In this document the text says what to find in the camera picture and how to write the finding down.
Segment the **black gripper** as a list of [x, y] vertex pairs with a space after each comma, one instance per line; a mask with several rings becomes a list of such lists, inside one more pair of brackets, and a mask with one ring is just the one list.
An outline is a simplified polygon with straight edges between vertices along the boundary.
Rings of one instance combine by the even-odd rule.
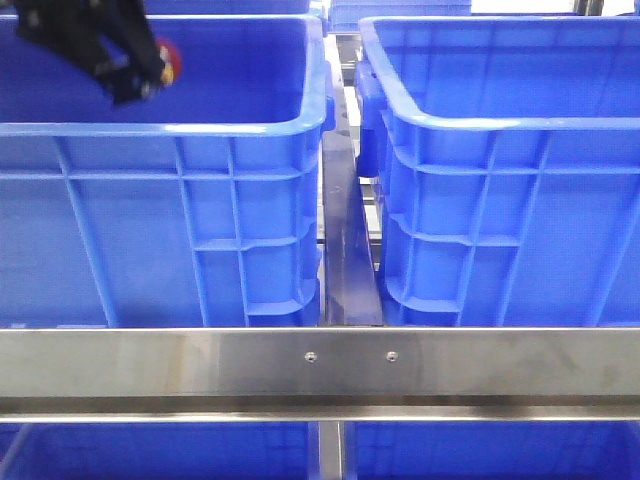
[[[165, 62], [139, 1], [15, 1], [16, 34], [83, 70], [115, 105], [163, 86]], [[126, 55], [116, 61], [102, 36]]]

